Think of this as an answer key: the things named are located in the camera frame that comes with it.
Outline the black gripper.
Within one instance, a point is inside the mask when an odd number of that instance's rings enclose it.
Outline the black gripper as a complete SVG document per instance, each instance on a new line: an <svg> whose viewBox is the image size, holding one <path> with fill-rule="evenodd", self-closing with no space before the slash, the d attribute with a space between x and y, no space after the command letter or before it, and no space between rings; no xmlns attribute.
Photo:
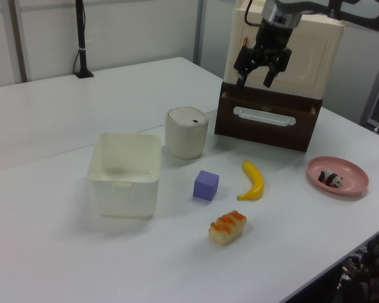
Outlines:
<svg viewBox="0 0 379 303"><path fill-rule="evenodd" d="M254 48L242 46L234 63L238 72L237 86L244 86L248 75L265 62L268 67L263 84L270 88L273 80L287 68L292 50L287 47L293 28L278 26L262 19L261 27L256 35Z"/></svg>

